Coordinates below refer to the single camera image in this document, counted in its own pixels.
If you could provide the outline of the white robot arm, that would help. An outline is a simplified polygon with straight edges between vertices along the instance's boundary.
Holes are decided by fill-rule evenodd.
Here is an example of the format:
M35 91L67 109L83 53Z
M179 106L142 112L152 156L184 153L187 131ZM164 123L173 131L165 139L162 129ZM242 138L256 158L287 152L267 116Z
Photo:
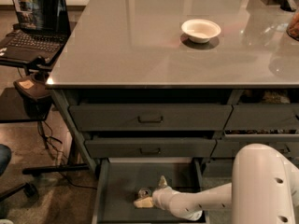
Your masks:
M230 183L187 193L172 189L162 177L158 188L134 206L158 207L189 221L205 211L229 209L232 224L296 224L298 195L299 169L272 147L250 144L236 154Z

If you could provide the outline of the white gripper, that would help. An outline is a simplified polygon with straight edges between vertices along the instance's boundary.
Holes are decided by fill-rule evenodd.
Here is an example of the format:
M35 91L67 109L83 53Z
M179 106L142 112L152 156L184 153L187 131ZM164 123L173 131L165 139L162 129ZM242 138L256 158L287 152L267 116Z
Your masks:
M158 183L158 189L153 191L151 197L139 198L134 201L136 208L152 208L154 205L162 210L168 210L171 199L177 194L175 190L168 187L166 178L162 175Z

